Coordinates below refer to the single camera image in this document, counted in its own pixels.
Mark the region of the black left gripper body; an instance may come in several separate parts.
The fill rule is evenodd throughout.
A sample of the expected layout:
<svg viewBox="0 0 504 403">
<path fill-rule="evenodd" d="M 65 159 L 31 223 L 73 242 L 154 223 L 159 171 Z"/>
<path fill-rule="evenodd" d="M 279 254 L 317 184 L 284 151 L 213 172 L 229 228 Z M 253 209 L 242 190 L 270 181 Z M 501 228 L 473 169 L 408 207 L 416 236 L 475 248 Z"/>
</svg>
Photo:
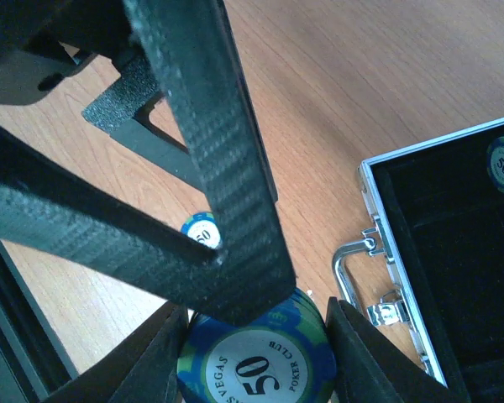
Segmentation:
<svg viewBox="0 0 504 403">
<path fill-rule="evenodd" d="M 127 1 L 0 1 L 0 105 L 40 101 L 95 57 L 118 79 L 83 117 L 122 146 L 202 189 L 181 131 L 142 44 Z"/>
</svg>

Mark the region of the aluminium poker case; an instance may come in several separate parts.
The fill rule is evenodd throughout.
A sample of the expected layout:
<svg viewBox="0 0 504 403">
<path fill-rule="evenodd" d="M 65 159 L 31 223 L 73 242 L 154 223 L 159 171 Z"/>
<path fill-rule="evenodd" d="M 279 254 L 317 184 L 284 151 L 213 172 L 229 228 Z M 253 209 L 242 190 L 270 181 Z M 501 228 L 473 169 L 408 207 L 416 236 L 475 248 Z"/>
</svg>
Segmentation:
<svg viewBox="0 0 504 403">
<path fill-rule="evenodd" d="M 364 160 L 373 225 L 332 262 L 340 300 L 461 402 L 504 402 L 501 136 L 504 118 Z"/>
</svg>

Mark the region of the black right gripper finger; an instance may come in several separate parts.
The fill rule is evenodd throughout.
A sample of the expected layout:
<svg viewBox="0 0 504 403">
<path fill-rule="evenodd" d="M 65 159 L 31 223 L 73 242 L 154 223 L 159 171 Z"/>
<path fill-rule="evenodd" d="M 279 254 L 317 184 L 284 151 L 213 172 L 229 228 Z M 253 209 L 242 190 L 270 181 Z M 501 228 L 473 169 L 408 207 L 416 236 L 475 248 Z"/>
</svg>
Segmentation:
<svg viewBox="0 0 504 403">
<path fill-rule="evenodd" d="M 326 328 L 337 364 L 336 402 L 461 402 L 347 301 L 328 300 Z"/>
<path fill-rule="evenodd" d="M 222 244 L 186 242 L 170 299 L 232 325 L 285 300 L 295 272 L 239 53 L 220 1 L 127 1 L 171 108 Z"/>
<path fill-rule="evenodd" d="M 222 256 L 63 169 L 0 126 L 0 238 L 209 316 L 231 316 Z"/>
<path fill-rule="evenodd" d="M 166 302 L 100 362 L 46 401 L 177 402 L 177 359 L 187 325 L 187 309 Z"/>
</svg>

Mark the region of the blue white poker chip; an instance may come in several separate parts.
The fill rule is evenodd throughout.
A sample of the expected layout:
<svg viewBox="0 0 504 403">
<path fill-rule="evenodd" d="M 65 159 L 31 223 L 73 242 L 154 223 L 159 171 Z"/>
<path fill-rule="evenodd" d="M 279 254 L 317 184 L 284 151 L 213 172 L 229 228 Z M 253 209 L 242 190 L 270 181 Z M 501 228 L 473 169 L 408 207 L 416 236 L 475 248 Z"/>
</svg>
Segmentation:
<svg viewBox="0 0 504 403">
<path fill-rule="evenodd" d="M 198 212 L 190 216 L 182 224 L 181 232 L 211 249 L 217 249 L 222 241 L 214 216 L 210 212 Z"/>
<path fill-rule="evenodd" d="M 244 327 L 195 314 L 177 361 L 185 402 L 328 402 L 336 374 L 323 318 L 300 289 Z"/>
</svg>

